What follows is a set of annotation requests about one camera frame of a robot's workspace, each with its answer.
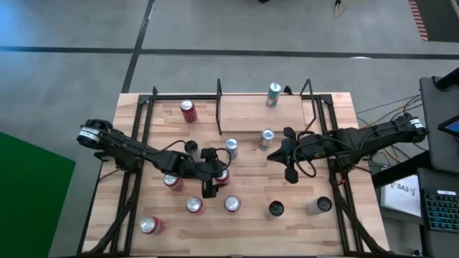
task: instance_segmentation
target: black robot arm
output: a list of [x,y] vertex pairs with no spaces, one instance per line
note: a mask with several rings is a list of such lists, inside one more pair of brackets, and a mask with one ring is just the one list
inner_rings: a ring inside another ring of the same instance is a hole
[[282,140],[279,150],[268,156],[268,160],[285,164],[285,179],[297,183],[295,164],[307,176],[315,176],[315,171],[312,175],[305,172],[299,165],[300,161],[332,157],[331,169],[348,173],[362,157],[395,143],[419,143],[428,133],[419,119],[407,113],[396,120],[369,128],[338,129],[327,132],[327,135],[305,131],[297,136],[291,128],[284,128],[287,138]]
[[105,120],[87,120],[86,124],[82,125],[77,141],[85,147],[101,150],[102,152],[95,153],[98,158],[113,157],[117,167],[124,171],[135,173],[141,168],[141,160],[145,160],[166,175],[197,178],[202,181],[204,198],[216,196],[218,185],[212,185],[212,179],[221,176],[231,162],[225,164],[219,160],[219,149],[215,148],[202,149],[201,158],[204,161],[194,161],[188,153],[157,150],[114,129],[111,123]]

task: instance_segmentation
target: gray concrete floor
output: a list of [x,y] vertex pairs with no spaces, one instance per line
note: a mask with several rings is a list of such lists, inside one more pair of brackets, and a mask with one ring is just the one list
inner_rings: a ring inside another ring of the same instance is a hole
[[[134,48],[147,0],[0,1],[0,46]],[[456,54],[459,44],[420,39],[405,0],[157,0],[144,48]],[[76,143],[87,118],[113,119],[131,54],[0,52],[0,130],[77,161],[50,256],[76,252],[99,163]],[[130,92],[351,92],[356,111],[418,93],[423,76],[457,60],[141,55]],[[369,122],[397,105],[361,115]],[[413,110],[423,120],[422,109]],[[399,144],[409,155],[420,151]],[[420,248],[417,226],[384,219],[391,250]]]

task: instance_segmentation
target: keyboard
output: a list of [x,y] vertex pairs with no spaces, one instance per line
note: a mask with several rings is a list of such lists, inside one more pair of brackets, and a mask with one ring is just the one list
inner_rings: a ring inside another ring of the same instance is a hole
[[429,228],[459,233],[459,198],[454,192],[425,190],[424,202]]

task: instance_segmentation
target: green panel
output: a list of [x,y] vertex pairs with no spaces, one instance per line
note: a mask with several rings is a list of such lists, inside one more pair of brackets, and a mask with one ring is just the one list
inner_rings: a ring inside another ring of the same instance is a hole
[[0,133],[0,257],[47,257],[75,162]]

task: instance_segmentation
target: red warning stripe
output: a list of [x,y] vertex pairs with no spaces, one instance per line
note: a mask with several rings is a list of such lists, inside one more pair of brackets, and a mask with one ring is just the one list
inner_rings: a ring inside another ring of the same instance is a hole
[[410,8],[413,13],[413,18],[415,18],[417,30],[421,39],[424,41],[429,41],[429,36],[427,35],[427,30],[425,29],[424,22],[422,21],[421,14],[419,13],[419,9],[417,8],[417,4],[415,0],[409,0]]

